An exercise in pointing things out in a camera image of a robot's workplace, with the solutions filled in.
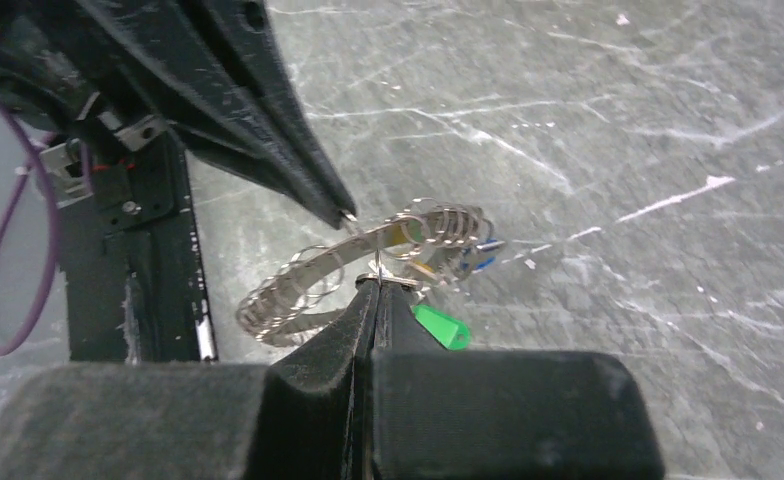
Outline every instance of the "screw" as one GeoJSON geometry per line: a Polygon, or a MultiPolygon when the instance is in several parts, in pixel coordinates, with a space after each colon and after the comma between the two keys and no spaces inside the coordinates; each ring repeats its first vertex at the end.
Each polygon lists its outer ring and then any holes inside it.
{"type": "Polygon", "coordinates": [[[142,207],[136,202],[129,201],[121,205],[121,211],[127,215],[138,215],[142,211],[142,207]]]}

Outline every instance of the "white scratch mark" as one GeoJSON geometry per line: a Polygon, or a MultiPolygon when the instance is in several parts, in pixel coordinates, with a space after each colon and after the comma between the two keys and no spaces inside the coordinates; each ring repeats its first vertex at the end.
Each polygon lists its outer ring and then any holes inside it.
{"type": "Polygon", "coordinates": [[[618,274],[618,273],[614,272],[613,269],[610,268],[610,266],[607,265],[606,263],[602,262],[601,268],[603,268],[605,272],[609,273],[610,275],[613,276],[613,278],[615,278],[616,280],[618,280],[620,282],[628,281],[628,279],[625,278],[624,275],[621,275],[621,274],[618,274]]]}
{"type": "Polygon", "coordinates": [[[448,135],[452,134],[448,132],[420,133],[415,135],[398,135],[395,137],[386,137],[386,140],[414,140],[419,138],[447,137],[448,135]]]}
{"type": "Polygon", "coordinates": [[[707,183],[701,188],[695,189],[691,192],[682,193],[680,195],[673,195],[665,200],[660,200],[657,203],[653,203],[647,207],[641,208],[631,214],[625,215],[624,217],[616,220],[616,223],[626,222],[628,220],[633,220],[634,218],[641,217],[647,213],[653,212],[655,210],[659,210],[661,208],[668,207],[669,205],[674,205],[676,203],[681,203],[684,200],[692,198],[696,195],[701,195],[702,193],[707,193],[711,190],[715,190],[723,185],[727,185],[731,182],[735,182],[736,179],[733,177],[714,177],[708,176],[707,183]]]}
{"type": "Polygon", "coordinates": [[[578,233],[572,235],[566,241],[575,240],[575,239],[578,239],[580,237],[585,237],[585,236],[589,235],[590,233],[595,233],[595,232],[600,232],[600,231],[601,231],[601,227],[587,228],[586,230],[584,230],[582,232],[578,232],[578,233]]]}
{"type": "MultiPolygon", "coordinates": [[[[365,110],[361,112],[320,113],[320,112],[310,111],[307,112],[307,118],[342,119],[342,118],[350,118],[350,117],[364,117],[364,116],[371,116],[371,115],[387,115],[387,114],[394,114],[394,113],[413,113],[433,120],[437,120],[440,118],[451,118],[451,119],[455,119],[453,123],[459,123],[458,121],[456,121],[456,119],[458,119],[459,117],[471,115],[471,114],[477,114],[477,113],[493,113],[493,112],[500,112],[504,110],[518,110],[518,109],[531,108],[531,107],[574,106],[574,107],[582,108],[583,110],[596,115],[598,118],[602,119],[603,121],[607,121],[606,118],[604,118],[600,113],[598,113],[592,107],[590,107],[589,104],[601,100],[608,100],[610,98],[611,95],[608,94],[608,95],[601,95],[598,97],[588,98],[585,100],[575,100],[575,101],[529,100],[529,101],[519,102],[519,103],[509,103],[504,105],[494,105],[488,107],[468,108],[462,110],[442,111],[442,112],[429,112],[413,107],[392,107],[392,108],[382,108],[378,110],[365,110]]],[[[439,106],[443,108],[446,107],[444,103],[439,104],[439,106]]]]}
{"type": "Polygon", "coordinates": [[[252,186],[252,187],[248,187],[248,188],[243,188],[241,190],[235,190],[235,191],[232,191],[232,192],[224,193],[224,194],[221,194],[221,195],[219,195],[217,197],[214,197],[214,198],[208,198],[206,200],[201,200],[200,202],[197,202],[195,204],[195,206],[196,207],[202,207],[204,205],[208,205],[210,203],[217,202],[219,200],[224,200],[224,199],[227,199],[227,198],[238,197],[240,195],[244,195],[244,194],[246,194],[248,192],[253,191],[255,188],[257,188],[257,187],[256,186],[252,186]]]}
{"type": "Polygon", "coordinates": [[[268,7],[268,10],[273,13],[277,13],[280,15],[306,15],[308,13],[313,14],[323,14],[323,15],[337,15],[337,14],[346,14],[346,13],[365,13],[360,12],[357,10],[337,10],[334,7],[321,7],[321,8],[313,8],[310,10],[295,10],[295,11],[287,11],[287,10],[279,10],[277,8],[268,7]]]}
{"type": "Polygon", "coordinates": [[[666,476],[668,480],[752,480],[750,478],[734,477],[700,477],[697,475],[687,475],[685,473],[670,473],[666,476]]]}
{"type": "Polygon", "coordinates": [[[553,37],[553,38],[559,38],[561,40],[574,40],[575,42],[583,43],[583,44],[587,44],[587,45],[596,45],[598,47],[603,48],[604,50],[613,50],[613,51],[616,51],[616,52],[626,52],[626,53],[637,53],[637,52],[639,52],[639,48],[637,48],[637,47],[622,47],[622,46],[613,45],[613,44],[610,44],[610,43],[597,42],[595,40],[590,40],[588,38],[575,37],[573,35],[567,35],[565,33],[548,32],[548,36],[549,37],[553,37]]]}
{"type": "Polygon", "coordinates": [[[719,316],[736,320],[754,331],[766,330],[770,332],[784,332],[784,325],[754,320],[753,318],[748,318],[745,315],[736,313],[733,310],[728,310],[726,314],[720,314],[719,316]]]}
{"type": "Polygon", "coordinates": [[[498,305],[496,303],[468,302],[468,303],[464,303],[463,306],[476,310],[506,310],[508,312],[519,312],[519,313],[529,313],[529,314],[542,313],[542,309],[525,307],[524,305],[498,305]]]}
{"type": "Polygon", "coordinates": [[[554,246],[554,245],[551,245],[551,244],[549,243],[549,244],[543,245],[543,246],[541,246],[541,247],[531,248],[531,249],[530,249],[530,253],[536,253],[536,252],[541,252],[541,251],[543,251],[543,250],[548,250],[549,248],[551,248],[551,247],[553,247],[553,246],[554,246]]]}
{"type": "Polygon", "coordinates": [[[730,357],[723,355],[707,345],[699,342],[695,339],[695,337],[687,334],[686,332],[681,332],[687,338],[689,338],[698,348],[700,348],[708,357],[710,357],[713,362],[715,362],[720,367],[724,368],[725,371],[730,375],[731,379],[748,389],[749,391],[762,393],[764,395],[768,395],[769,397],[773,398],[776,402],[784,406],[784,397],[781,395],[781,392],[775,390],[774,388],[764,387],[760,385],[750,378],[746,377],[742,372],[740,372],[735,366],[734,362],[730,359],[730,357]]]}
{"type": "Polygon", "coordinates": [[[536,166],[540,170],[548,173],[554,179],[558,180],[559,184],[560,184],[560,190],[561,191],[563,191],[564,193],[571,193],[572,192],[572,187],[571,187],[571,184],[569,182],[569,179],[566,178],[565,175],[563,175],[560,171],[556,170],[554,167],[548,165],[545,162],[541,162],[541,161],[533,158],[532,156],[530,156],[527,153],[525,153],[523,150],[519,149],[518,147],[515,147],[515,146],[511,145],[510,143],[508,143],[506,140],[504,140],[501,137],[498,137],[496,135],[492,135],[490,133],[484,132],[483,130],[478,130],[478,129],[473,128],[473,127],[468,127],[468,130],[469,131],[467,132],[467,135],[464,137],[467,140],[469,140],[471,142],[474,142],[474,143],[476,143],[478,145],[482,144],[483,142],[491,142],[491,143],[497,145],[499,148],[501,148],[502,150],[504,150],[506,152],[512,153],[513,155],[517,155],[519,157],[522,157],[522,158],[528,160],[529,162],[531,162],[534,166],[536,166]]]}
{"type": "Polygon", "coordinates": [[[649,130],[649,129],[640,128],[640,129],[632,129],[628,131],[640,135],[667,136],[672,138],[678,138],[681,140],[709,143],[718,149],[734,144],[742,140],[743,138],[748,137],[749,135],[753,135],[757,132],[760,132],[761,130],[765,130],[783,119],[784,119],[784,109],[774,115],[767,117],[766,119],[760,122],[755,123],[754,125],[737,129],[728,135],[712,135],[708,133],[685,132],[683,130],[678,130],[676,128],[666,128],[663,130],[649,130]]]}

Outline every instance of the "scratched table surface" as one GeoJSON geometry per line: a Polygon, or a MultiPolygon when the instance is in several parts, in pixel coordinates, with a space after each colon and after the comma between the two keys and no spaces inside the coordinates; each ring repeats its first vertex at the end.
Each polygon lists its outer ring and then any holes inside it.
{"type": "MultiPolygon", "coordinates": [[[[364,224],[433,196],[482,206],[510,242],[431,299],[475,347],[613,354],[671,479],[784,479],[784,0],[269,0],[269,13],[364,224]]],[[[245,336],[236,303],[344,234],[203,164],[192,174],[222,359],[273,361],[288,350],[245,336]]],[[[0,404],[64,359],[51,313],[0,360],[0,404]]]]}

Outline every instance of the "green plastic tag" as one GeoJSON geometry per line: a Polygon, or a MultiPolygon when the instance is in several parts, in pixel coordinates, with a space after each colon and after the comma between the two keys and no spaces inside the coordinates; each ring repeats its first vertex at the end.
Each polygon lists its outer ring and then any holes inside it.
{"type": "Polygon", "coordinates": [[[413,307],[416,320],[448,350],[462,350],[471,342],[471,332],[463,322],[427,305],[413,307]]]}

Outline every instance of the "black foam pad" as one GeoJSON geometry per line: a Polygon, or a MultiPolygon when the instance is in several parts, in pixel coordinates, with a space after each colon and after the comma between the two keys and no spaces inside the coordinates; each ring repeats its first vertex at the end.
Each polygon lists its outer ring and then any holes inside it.
{"type": "Polygon", "coordinates": [[[613,357],[376,350],[372,362],[375,478],[663,478],[639,388],[613,357]]]}
{"type": "Polygon", "coordinates": [[[251,478],[344,478],[354,359],[367,357],[380,288],[365,282],[348,308],[266,376],[251,478]]]}
{"type": "Polygon", "coordinates": [[[264,374],[202,364],[43,373],[0,414],[0,480],[242,478],[264,374]]]}

